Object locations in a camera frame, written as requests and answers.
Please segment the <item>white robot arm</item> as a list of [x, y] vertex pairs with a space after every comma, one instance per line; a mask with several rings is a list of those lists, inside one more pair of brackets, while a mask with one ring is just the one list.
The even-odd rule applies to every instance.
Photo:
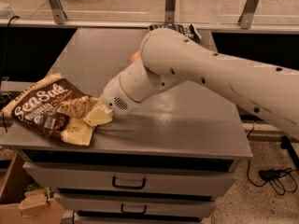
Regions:
[[87, 123], [129, 114], [152, 95], [192, 81], [299, 139], [298, 71], [221, 54], [167, 28], [147, 33], [139, 51], [107, 83], [84, 119]]

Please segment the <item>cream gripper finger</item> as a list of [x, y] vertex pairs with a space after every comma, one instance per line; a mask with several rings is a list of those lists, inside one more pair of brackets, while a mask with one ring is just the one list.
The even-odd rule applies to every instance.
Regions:
[[90, 126], [98, 126], [112, 121], [113, 110], [106, 105], [93, 108], [83, 120]]

